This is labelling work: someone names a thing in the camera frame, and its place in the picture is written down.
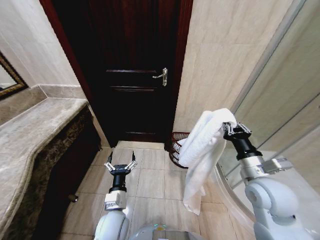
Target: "white towel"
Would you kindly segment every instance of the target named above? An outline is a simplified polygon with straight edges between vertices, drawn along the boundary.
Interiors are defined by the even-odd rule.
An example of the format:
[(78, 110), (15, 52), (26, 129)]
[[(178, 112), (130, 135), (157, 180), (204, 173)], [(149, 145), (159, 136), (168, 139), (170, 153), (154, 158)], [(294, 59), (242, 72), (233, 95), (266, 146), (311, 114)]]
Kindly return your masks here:
[(200, 214), (203, 185), (217, 164), (225, 146), (223, 123), (237, 125), (234, 115), (227, 109), (204, 111), (179, 151), (179, 164), (189, 167), (185, 177), (183, 204)]

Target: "door panel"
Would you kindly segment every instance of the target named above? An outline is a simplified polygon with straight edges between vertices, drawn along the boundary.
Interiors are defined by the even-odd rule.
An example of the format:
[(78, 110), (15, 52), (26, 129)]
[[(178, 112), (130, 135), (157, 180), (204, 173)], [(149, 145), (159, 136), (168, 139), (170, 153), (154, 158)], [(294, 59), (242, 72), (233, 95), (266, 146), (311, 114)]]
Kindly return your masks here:
[[(178, 41), (178, 23), (183, 19), (183, 29), (186, 23), (189, 27), (192, 1), (51, 2), (110, 145), (118, 140), (165, 142), (173, 127), (180, 84), (176, 65), (182, 70), (176, 63), (177, 45), (181, 55), (186, 44)], [(181, 10), (182, 2), (189, 11)], [(188, 31), (180, 35), (186, 41)], [(162, 78), (153, 78), (163, 68), (168, 69), (165, 87)]]

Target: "mirror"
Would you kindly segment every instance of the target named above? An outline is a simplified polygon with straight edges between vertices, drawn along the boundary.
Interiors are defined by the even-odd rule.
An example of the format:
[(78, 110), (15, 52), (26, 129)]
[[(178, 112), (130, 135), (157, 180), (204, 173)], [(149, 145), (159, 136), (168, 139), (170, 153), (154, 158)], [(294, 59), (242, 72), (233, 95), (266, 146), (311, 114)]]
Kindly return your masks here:
[(27, 88), (27, 84), (0, 52), (0, 99)]

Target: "shower door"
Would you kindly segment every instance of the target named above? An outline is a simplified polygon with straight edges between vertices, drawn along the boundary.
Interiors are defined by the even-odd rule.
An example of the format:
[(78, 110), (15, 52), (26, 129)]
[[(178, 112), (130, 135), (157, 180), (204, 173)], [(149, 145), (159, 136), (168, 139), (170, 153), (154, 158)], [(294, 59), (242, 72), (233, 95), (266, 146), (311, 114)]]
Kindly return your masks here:
[[(306, 1), (239, 106), (237, 121), (265, 160), (285, 157), (293, 169), (270, 178), (297, 195), (303, 226), (320, 239), (320, 2)], [(251, 211), (236, 151), (219, 160), (223, 177)]]

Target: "wicker basket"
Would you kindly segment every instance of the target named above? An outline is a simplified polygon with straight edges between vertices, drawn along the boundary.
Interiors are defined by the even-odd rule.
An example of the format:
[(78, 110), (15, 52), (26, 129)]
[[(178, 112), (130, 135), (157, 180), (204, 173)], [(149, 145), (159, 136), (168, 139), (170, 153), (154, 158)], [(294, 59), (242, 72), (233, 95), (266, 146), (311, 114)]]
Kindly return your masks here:
[(181, 139), (186, 139), (189, 136), (190, 132), (178, 132), (175, 131), (172, 133), (171, 136), (171, 147), (169, 150), (169, 157), (171, 161), (177, 165), (179, 168), (187, 169), (186, 166), (181, 166), (179, 164), (179, 150), (181, 148), (181, 145), (178, 143)]

